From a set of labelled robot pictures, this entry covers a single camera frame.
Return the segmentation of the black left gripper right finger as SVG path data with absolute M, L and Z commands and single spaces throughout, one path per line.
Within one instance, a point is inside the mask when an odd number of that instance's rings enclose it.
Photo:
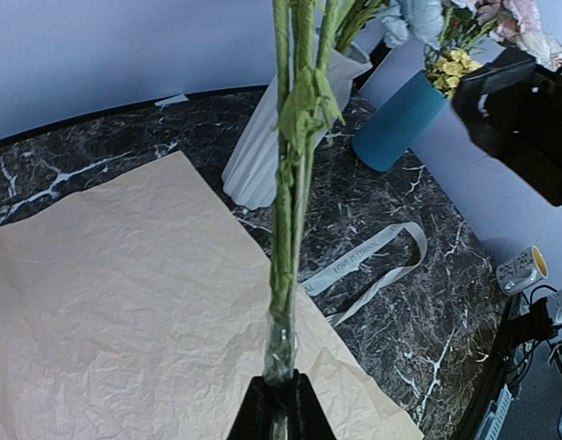
M 289 440 L 336 440 L 306 374 L 293 372 L 285 408 Z

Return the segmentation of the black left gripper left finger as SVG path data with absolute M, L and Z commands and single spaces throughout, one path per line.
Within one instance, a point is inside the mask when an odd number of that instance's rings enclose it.
M 271 440 L 275 397 L 275 390 L 261 376 L 253 377 L 226 439 Z

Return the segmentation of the white printed ribbon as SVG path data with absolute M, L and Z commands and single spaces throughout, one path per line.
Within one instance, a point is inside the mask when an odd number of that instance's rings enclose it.
M 392 266 L 386 271 L 376 273 L 376 277 L 372 279 L 369 262 L 401 235 L 406 235 L 412 240 L 418 256 L 411 262 Z M 419 268 L 424 262 L 427 248 L 427 237 L 419 224 L 415 222 L 390 224 L 305 280 L 302 286 L 304 292 L 311 298 L 329 292 L 343 280 L 352 281 L 358 286 L 359 294 L 356 300 L 345 311 L 330 314 L 325 318 L 330 325 L 336 327 L 361 311 L 380 290 L 391 286 Z

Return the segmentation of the peach wrapping paper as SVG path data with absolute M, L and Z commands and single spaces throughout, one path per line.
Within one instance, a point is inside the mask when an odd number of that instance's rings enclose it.
M 224 439 L 269 261 L 180 152 L 0 226 L 0 439 Z

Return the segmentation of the dusty pink rose stem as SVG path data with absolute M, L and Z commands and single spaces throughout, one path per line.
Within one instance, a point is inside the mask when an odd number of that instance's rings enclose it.
M 270 332 L 263 378 L 289 383 L 295 361 L 294 294 L 316 138 L 340 118 L 327 78 L 339 1 L 276 1 L 278 166 L 270 260 Z

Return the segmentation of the light blue peony stem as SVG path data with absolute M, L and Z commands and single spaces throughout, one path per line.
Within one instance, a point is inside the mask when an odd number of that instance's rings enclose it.
M 432 49 L 440 49 L 439 37 L 445 20 L 439 0 L 393 1 L 379 14 L 384 42 L 390 49 L 405 44 L 411 36 Z

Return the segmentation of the pink white rose stem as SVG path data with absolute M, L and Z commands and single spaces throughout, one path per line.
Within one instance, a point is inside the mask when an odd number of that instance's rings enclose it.
M 367 23 L 390 3 L 390 0 L 345 1 L 338 16 L 334 49 L 344 53 Z

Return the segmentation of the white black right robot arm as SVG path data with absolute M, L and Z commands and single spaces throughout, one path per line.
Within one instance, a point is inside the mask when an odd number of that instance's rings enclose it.
M 451 105 L 475 146 L 562 206 L 562 42 L 538 29 L 504 40 L 460 80 Z

